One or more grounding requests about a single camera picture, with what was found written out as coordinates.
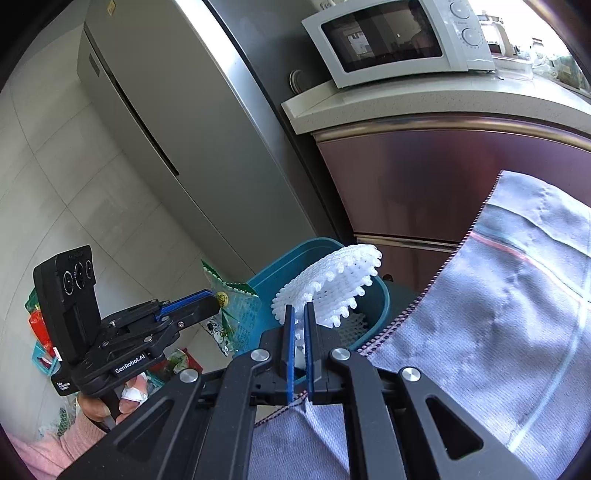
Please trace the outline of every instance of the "yellow sticker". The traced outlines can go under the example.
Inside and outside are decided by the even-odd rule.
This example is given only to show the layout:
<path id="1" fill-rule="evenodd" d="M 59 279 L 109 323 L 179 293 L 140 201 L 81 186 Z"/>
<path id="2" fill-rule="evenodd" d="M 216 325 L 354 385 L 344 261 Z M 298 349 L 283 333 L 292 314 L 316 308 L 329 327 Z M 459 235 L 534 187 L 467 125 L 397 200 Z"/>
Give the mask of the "yellow sticker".
<path id="1" fill-rule="evenodd" d="M 107 13 L 112 16 L 113 15 L 113 12 L 115 11 L 115 7 L 116 6 L 117 5 L 115 5 L 115 2 L 113 0 L 111 0 L 109 2 L 109 6 L 107 7 Z"/>
<path id="2" fill-rule="evenodd" d="M 228 294 L 224 291 L 217 292 L 216 297 L 221 308 L 227 307 L 228 303 L 230 303 L 230 297 L 228 297 Z"/>

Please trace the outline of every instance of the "microwave knob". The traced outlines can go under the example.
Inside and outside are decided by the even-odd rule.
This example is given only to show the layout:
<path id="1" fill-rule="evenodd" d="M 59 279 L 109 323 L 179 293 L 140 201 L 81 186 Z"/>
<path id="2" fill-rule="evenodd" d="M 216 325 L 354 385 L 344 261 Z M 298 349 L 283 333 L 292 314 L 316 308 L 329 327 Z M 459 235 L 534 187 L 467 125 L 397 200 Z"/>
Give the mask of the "microwave knob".
<path id="1" fill-rule="evenodd" d="M 470 17 L 470 9 L 464 2 L 453 2 L 449 6 L 452 13 L 458 18 L 469 18 Z"/>
<path id="2" fill-rule="evenodd" d="M 462 31 L 462 38 L 468 45 L 473 47 L 480 45 L 480 34 L 473 28 L 465 28 Z"/>

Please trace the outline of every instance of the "countertop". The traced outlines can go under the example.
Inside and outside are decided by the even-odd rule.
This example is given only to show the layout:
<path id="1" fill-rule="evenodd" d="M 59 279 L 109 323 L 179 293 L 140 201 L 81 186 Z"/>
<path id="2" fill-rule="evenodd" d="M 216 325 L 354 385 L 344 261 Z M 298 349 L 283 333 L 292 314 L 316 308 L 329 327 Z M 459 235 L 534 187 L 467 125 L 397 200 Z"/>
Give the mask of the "countertop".
<path id="1" fill-rule="evenodd" d="M 591 104 L 542 77 L 432 74 L 338 89 L 331 80 L 282 104 L 297 134 L 398 115 L 494 113 L 552 122 L 591 135 Z"/>

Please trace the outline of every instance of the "microwave window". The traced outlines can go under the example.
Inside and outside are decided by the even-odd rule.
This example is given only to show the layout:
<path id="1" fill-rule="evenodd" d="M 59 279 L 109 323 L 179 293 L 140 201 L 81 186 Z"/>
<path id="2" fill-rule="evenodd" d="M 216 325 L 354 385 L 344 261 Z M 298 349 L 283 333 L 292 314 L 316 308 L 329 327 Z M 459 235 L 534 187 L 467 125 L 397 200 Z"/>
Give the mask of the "microwave window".
<path id="1" fill-rule="evenodd" d="M 419 0 L 358 10 L 323 24 L 322 30 L 346 72 L 443 55 Z"/>

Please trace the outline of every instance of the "camera lens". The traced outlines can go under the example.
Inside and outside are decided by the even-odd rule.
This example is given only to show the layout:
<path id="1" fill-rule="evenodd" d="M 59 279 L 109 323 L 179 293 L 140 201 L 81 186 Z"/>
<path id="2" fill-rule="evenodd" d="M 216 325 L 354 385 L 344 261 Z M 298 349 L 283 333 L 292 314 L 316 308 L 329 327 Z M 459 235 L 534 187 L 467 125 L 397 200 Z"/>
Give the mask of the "camera lens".
<path id="1" fill-rule="evenodd" d="M 92 278 L 92 262 L 90 260 L 86 260 L 86 277 L 88 279 Z"/>
<path id="2" fill-rule="evenodd" d="M 74 277 L 76 278 L 76 285 L 78 288 L 84 287 L 84 267 L 81 263 L 77 263 L 74 268 Z"/>
<path id="3" fill-rule="evenodd" d="M 70 272 L 64 273 L 64 291 L 68 295 L 72 295 L 72 292 L 74 292 L 74 280 Z"/>

